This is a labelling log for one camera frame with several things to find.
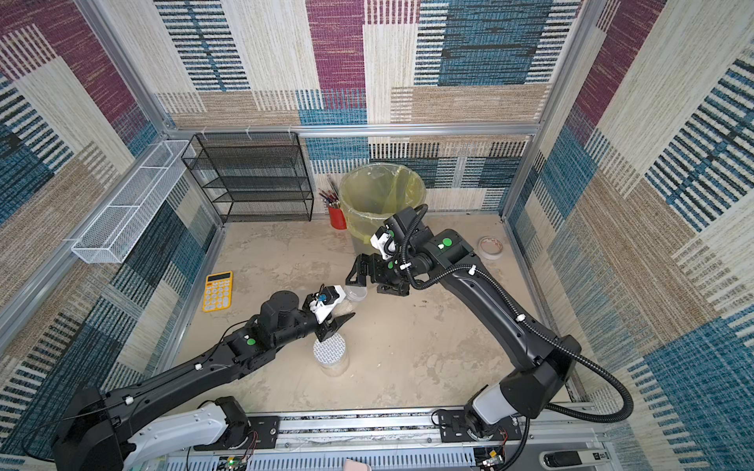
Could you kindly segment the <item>small jar with rice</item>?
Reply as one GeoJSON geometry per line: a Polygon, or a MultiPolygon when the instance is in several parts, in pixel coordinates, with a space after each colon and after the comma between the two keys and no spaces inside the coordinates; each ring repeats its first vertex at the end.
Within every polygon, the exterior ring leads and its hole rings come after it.
{"type": "Polygon", "coordinates": [[[363,302],[367,298],[368,290],[365,287],[344,286],[347,300],[350,302],[363,302]]]}

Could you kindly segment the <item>bin with yellow bag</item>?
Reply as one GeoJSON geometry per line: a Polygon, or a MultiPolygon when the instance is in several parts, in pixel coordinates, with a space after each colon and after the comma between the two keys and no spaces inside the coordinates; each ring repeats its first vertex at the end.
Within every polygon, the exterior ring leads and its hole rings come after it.
{"type": "Polygon", "coordinates": [[[426,187],[418,173],[392,163],[355,169],[340,184],[341,209],[357,253],[373,253],[370,238],[386,219],[424,202],[426,187]]]}

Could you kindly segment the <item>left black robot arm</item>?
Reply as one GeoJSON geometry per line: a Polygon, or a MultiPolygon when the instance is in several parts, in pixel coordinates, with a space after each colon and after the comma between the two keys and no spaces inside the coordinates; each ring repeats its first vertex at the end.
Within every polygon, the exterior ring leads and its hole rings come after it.
{"type": "Polygon", "coordinates": [[[275,292],[259,314],[197,357],[106,394],[77,392],[51,442],[56,468],[127,470],[184,447],[248,447],[253,426],[235,398],[223,396],[194,412],[177,414],[175,408],[249,376],[293,341],[331,338],[353,317],[332,314],[346,297],[340,286],[323,286],[305,299],[275,292]]]}

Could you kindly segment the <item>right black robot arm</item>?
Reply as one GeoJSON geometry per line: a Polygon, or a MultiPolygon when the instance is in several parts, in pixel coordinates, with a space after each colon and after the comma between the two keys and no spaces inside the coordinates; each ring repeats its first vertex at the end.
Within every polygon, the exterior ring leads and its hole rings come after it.
{"type": "Polygon", "coordinates": [[[425,204],[388,218],[371,239],[372,254],[357,255],[346,283],[375,284],[382,294],[408,296],[441,286],[458,298],[502,345],[514,370],[488,385],[465,405],[467,429],[478,439],[494,433],[509,417],[537,418],[551,410],[592,423],[622,422],[634,411],[628,388],[613,374],[584,357],[572,336],[560,337],[530,315],[490,274],[473,247],[456,231],[434,234],[423,223],[425,204]],[[616,412],[580,412],[552,402],[575,366],[602,378],[619,394],[616,412]]]}

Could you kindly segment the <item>jar with patterned white lid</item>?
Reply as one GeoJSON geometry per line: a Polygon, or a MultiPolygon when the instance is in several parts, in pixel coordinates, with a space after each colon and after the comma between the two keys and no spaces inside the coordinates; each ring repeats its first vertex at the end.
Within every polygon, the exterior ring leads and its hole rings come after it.
{"type": "Polygon", "coordinates": [[[326,341],[315,341],[313,354],[322,371],[328,376],[341,376],[349,368],[347,343],[341,334],[335,334],[326,341]]]}

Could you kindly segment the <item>red pen holder cup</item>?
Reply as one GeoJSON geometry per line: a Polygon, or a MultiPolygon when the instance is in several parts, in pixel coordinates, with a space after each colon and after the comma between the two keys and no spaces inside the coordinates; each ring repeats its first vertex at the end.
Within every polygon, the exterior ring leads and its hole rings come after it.
{"type": "Polygon", "coordinates": [[[344,212],[342,211],[339,204],[329,203],[328,213],[330,217],[330,224],[334,229],[343,231],[348,228],[344,212]]]}

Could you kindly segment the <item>pens in red cup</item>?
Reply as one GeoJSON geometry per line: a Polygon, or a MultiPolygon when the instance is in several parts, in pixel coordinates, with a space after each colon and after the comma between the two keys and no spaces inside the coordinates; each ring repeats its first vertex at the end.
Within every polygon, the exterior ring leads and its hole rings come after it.
{"type": "Polygon", "coordinates": [[[328,178],[327,184],[321,190],[318,190],[318,194],[322,198],[325,206],[329,209],[340,209],[341,200],[339,194],[339,188],[336,182],[328,178]]]}

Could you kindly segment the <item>tape roll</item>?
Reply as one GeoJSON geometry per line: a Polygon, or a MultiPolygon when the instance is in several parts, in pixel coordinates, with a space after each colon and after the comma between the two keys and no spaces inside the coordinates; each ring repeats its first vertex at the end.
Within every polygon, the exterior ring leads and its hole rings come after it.
{"type": "Polygon", "coordinates": [[[477,243],[477,251],[487,260],[498,260],[503,256],[505,245],[496,237],[481,237],[477,243]]]}

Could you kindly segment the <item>yellow calculator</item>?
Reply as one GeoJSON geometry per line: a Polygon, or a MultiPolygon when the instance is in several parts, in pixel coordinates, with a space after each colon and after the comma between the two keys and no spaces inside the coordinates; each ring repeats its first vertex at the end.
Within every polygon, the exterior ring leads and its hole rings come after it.
{"type": "Polygon", "coordinates": [[[215,312],[232,305],[234,274],[232,271],[208,275],[202,298],[202,311],[215,312]]]}

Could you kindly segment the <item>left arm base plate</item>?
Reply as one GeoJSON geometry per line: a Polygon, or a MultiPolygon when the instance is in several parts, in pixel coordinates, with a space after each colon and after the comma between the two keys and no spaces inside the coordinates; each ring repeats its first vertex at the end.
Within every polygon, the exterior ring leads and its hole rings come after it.
{"type": "Polygon", "coordinates": [[[193,451],[251,451],[274,449],[278,440],[281,417],[249,416],[246,422],[234,423],[209,445],[197,445],[193,451]]]}

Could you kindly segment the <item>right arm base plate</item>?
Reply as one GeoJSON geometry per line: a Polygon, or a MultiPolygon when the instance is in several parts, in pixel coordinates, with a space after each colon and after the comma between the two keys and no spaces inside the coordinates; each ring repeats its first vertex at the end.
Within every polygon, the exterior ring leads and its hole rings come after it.
{"type": "Polygon", "coordinates": [[[519,441],[522,429],[514,417],[506,417],[494,425],[485,423],[463,409],[438,408],[430,414],[443,443],[519,441]]]}

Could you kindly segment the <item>aluminium front rail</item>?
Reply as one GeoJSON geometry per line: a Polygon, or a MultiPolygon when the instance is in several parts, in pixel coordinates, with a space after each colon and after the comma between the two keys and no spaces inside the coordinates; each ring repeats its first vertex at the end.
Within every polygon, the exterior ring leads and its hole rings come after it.
{"type": "Polygon", "coordinates": [[[178,449],[143,470],[619,470],[604,427],[546,411],[519,441],[443,443],[430,414],[459,406],[255,413],[281,417],[274,449],[178,449]]]}

